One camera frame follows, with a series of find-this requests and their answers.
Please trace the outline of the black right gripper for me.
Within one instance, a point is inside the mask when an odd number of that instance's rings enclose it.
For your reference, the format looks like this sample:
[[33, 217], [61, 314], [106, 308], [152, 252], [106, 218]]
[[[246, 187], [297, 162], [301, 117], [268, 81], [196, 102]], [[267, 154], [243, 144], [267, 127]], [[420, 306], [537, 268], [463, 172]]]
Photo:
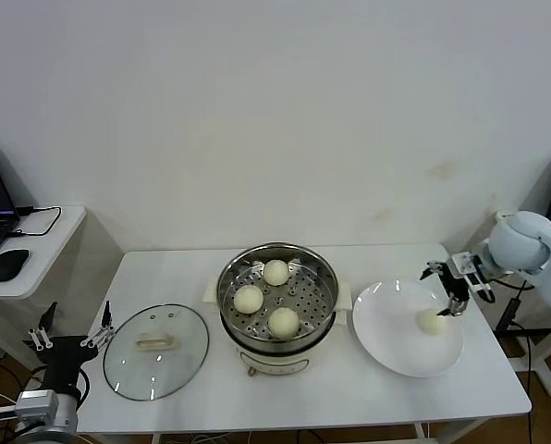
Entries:
[[437, 316], [460, 316], [466, 310], [470, 298], [469, 286], [461, 276], [455, 276], [448, 264], [439, 261], [430, 261], [423, 270], [420, 280], [427, 279], [436, 274], [440, 277], [444, 275], [444, 288], [447, 295], [451, 298], [448, 301], [447, 308], [441, 310]]

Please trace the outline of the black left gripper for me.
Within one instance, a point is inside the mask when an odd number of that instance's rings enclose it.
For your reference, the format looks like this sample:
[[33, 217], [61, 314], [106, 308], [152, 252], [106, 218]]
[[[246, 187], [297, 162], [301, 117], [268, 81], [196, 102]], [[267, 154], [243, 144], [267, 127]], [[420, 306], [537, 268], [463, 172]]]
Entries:
[[100, 327], [89, 337], [62, 336], [49, 338], [53, 326], [57, 302], [52, 302], [41, 315], [38, 326], [30, 328], [28, 345], [37, 351], [37, 357], [45, 365], [40, 389], [55, 393], [79, 393], [77, 382], [81, 366], [93, 360], [97, 349], [115, 335], [110, 303], [104, 305]]

